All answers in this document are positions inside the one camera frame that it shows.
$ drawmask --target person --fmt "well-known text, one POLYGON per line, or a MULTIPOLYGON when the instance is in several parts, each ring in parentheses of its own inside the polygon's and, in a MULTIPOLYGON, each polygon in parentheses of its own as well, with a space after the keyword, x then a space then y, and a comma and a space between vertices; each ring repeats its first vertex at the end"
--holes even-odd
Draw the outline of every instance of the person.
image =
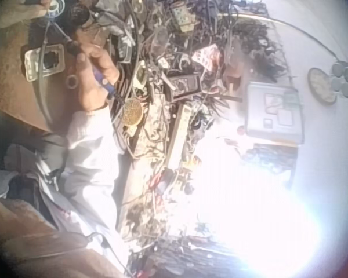
MULTIPOLYGON (((4 19, 10 7, 17 20, 31 19, 43 16, 49 1, 35 6, 2 1, 0 28, 8 26, 4 19)), ((111 84, 119 71, 102 48, 84 44, 81 50, 76 60, 80 110, 68 130, 61 176, 54 179, 46 161, 22 145, 12 144, 4 158, 6 171, 20 168, 20 173, 9 182, 12 198, 0 199, 0 258, 20 276, 123 277, 126 270, 128 249, 115 230, 117 208, 111 196, 118 150, 107 91, 95 80, 92 63, 111 84), (26 202, 13 200, 18 196, 26 202)))

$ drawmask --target round gold object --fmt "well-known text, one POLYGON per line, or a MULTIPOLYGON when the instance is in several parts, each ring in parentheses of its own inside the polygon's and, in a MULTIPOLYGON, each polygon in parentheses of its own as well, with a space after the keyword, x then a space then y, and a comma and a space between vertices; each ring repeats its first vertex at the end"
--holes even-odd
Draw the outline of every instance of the round gold object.
POLYGON ((122 107, 121 122, 124 126, 136 126, 143 117, 142 106, 136 98, 129 98, 122 107))

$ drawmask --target white sleeve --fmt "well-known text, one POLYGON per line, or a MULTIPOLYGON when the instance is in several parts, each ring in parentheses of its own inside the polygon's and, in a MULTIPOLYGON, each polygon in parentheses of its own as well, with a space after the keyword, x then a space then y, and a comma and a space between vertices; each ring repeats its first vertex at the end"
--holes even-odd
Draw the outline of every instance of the white sleeve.
POLYGON ((118 176, 118 150, 108 106, 76 112, 67 138, 65 195, 84 217, 115 230, 117 210, 111 194, 118 176))

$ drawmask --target wooden table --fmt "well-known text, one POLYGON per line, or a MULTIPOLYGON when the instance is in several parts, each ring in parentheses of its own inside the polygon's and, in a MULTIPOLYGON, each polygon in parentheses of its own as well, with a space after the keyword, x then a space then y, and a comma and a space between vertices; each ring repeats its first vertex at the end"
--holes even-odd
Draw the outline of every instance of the wooden table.
MULTIPOLYGON (((28 82, 24 70, 25 52, 41 47, 44 37, 44 30, 32 27, 26 22, 0 30, 0 110, 29 125, 50 131, 39 108, 37 81, 28 82)), ((107 35, 100 30, 78 30, 75 38, 80 42, 104 46, 107 35)), ((53 32, 48 45, 56 43, 61 43, 61 37, 53 32)), ((67 130, 71 115, 77 108, 76 92, 69 91, 64 83, 67 75, 75 73, 75 59, 68 53, 65 55, 66 69, 44 78, 48 110, 60 133, 67 130)))

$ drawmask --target hand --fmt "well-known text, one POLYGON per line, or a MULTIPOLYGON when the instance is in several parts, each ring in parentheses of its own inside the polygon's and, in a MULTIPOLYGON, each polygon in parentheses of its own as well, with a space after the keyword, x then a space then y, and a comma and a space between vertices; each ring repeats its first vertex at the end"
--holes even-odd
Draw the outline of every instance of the hand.
POLYGON ((76 63, 80 84, 78 98, 81 108, 90 112, 103 108, 108 95, 108 91, 95 79, 92 63, 112 85, 115 85, 120 73, 107 51, 99 46, 85 44, 81 45, 81 50, 76 63))
POLYGON ((51 1, 39 0, 38 5, 25 5, 25 0, 0 0, 0 29, 46 15, 51 1))

